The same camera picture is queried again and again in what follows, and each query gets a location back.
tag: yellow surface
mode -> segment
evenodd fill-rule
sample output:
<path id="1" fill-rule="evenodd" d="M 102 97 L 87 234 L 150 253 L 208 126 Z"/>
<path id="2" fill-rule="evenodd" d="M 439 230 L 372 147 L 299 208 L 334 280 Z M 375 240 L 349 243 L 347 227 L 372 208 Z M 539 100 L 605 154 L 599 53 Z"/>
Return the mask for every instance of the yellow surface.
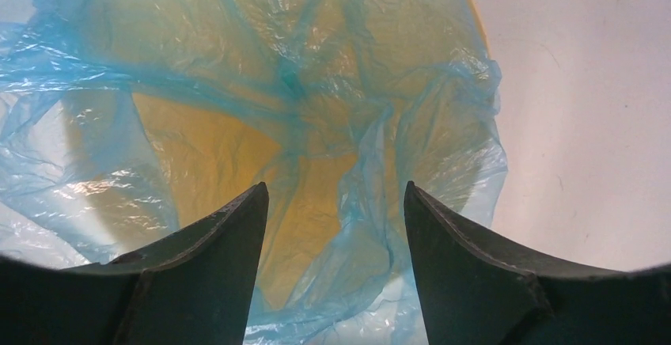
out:
<path id="1" fill-rule="evenodd" d="M 246 12 L 251 28 L 258 32 L 255 37 L 248 28 L 239 25 L 220 0 L 161 0 L 160 5 L 147 1 L 151 0 L 94 0 L 89 7 L 90 19 L 81 26 L 82 35 L 91 38 L 93 50 L 99 55 L 126 63 L 167 66 L 209 80 L 212 85 L 226 87 L 234 96 L 260 101 L 279 111 L 286 108 L 283 102 L 269 100 L 262 94 L 257 96 L 236 81 L 241 75 L 258 82 L 271 80 L 282 38 L 274 34 L 272 30 L 279 28 L 267 23 L 268 17 L 263 11 L 273 11 L 277 6 L 264 7 L 263 0 L 236 0 Z M 278 17 L 283 21 L 278 27 L 290 31 L 300 17 L 305 0 L 289 1 L 292 3 L 280 6 Z M 392 11 L 385 10 L 378 0 L 367 1 L 370 7 L 381 6 L 367 12 L 366 29 L 377 43 L 371 51 L 385 60 L 386 72 L 398 75 L 419 64 L 458 62 L 470 56 L 468 52 L 476 41 L 468 19 L 458 17 L 463 15 L 461 6 L 450 5 L 449 0 L 440 6 L 428 6 L 423 0 L 401 1 Z M 307 31 L 303 54 L 313 62 L 308 61 L 301 70 L 298 75 L 301 82 L 320 80 L 329 74 L 360 78 L 359 60 L 352 42 L 339 41 L 336 36 L 346 24 L 344 3 L 348 0 L 320 0 L 316 8 L 319 13 Z M 436 14 L 436 9 L 443 13 Z M 396 27 L 396 31 L 389 30 L 390 25 Z M 477 26 L 483 33 L 479 22 Z M 222 71 L 236 69 L 237 74 Z M 412 72 L 400 80 L 371 72 L 371 78 L 387 86 L 386 93 L 403 97 L 394 100 L 396 115 L 392 118 L 392 127 L 399 119 L 398 112 L 402 112 L 408 101 L 423 90 L 427 80 L 434 77 L 431 70 Z M 135 92 L 142 123 L 165 178 L 170 182 L 182 226 L 217 210 L 256 181 L 271 185 L 273 180 L 286 178 L 279 170 L 282 163 L 271 163 L 282 149 L 269 136 L 221 112 L 148 97 L 141 94 L 141 89 Z M 355 97 L 364 92 L 353 90 L 352 93 Z M 368 114 L 352 113 L 358 107 L 320 94 L 308 96 L 295 108 L 301 119 L 315 124 L 312 131 L 289 134 L 304 135 L 308 151 L 319 153 L 320 146 L 332 138 L 344 144 L 342 155 L 300 157 L 299 185 L 278 183 L 275 190 L 271 185 L 274 204 L 271 208 L 275 216 L 268 222 L 259 283 L 275 308 L 285 302 L 301 274 L 339 231 L 338 181 L 357 159 L 356 144 L 343 140 L 351 125 L 344 117 L 356 119 L 357 115 Z M 441 141 L 449 139 L 450 134 L 439 138 Z M 393 151 L 387 153 L 388 183 L 395 185 Z M 295 197 L 288 203 L 277 197 L 286 188 L 296 188 Z M 398 201 L 393 197 L 389 196 L 390 214 L 397 216 Z M 396 218 L 393 225 L 402 230 L 400 222 Z"/>

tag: black plastic piece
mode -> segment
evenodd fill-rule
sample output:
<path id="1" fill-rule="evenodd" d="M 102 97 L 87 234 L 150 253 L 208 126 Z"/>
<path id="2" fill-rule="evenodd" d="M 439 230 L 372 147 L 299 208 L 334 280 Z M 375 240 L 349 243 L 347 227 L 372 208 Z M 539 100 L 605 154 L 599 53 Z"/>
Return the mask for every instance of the black plastic piece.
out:
<path id="1" fill-rule="evenodd" d="M 526 248 L 412 182 L 405 222 L 438 344 L 671 344 L 671 265 L 618 272 Z"/>
<path id="2" fill-rule="evenodd" d="M 0 257 L 0 343 L 242 343 L 265 184 L 111 263 L 49 270 Z"/>

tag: blue plastic bag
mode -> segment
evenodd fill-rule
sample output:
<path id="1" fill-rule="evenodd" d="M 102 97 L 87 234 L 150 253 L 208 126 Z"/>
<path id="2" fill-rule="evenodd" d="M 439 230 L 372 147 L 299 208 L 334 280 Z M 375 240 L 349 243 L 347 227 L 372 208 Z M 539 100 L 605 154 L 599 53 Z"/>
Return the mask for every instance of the blue plastic bag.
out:
<path id="1" fill-rule="evenodd" d="M 467 0 L 0 0 L 0 251 L 107 262 L 263 180 L 245 341 L 421 343 L 404 186 L 491 222 L 498 83 Z"/>

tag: white surface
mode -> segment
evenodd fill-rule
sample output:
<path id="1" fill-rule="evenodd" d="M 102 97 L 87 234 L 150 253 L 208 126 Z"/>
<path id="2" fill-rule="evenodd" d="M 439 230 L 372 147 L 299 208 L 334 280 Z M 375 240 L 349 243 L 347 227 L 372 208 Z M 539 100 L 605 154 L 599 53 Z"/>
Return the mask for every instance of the white surface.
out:
<path id="1" fill-rule="evenodd" d="M 671 0 L 474 0 L 509 157 L 494 230 L 569 260 L 671 261 Z"/>

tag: crumpled plastic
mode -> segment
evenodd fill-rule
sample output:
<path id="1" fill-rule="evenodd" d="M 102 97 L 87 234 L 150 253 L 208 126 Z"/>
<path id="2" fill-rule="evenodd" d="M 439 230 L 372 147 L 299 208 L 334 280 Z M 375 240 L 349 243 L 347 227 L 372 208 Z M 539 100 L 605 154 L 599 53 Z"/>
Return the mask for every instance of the crumpled plastic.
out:
<path id="1" fill-rule="evenodd" d="M 468 0 L 0 0 L 0 252 L 107 262 L 271 197 L 246 343 L 426 342 L 408 180 L 488 225 Z"/>

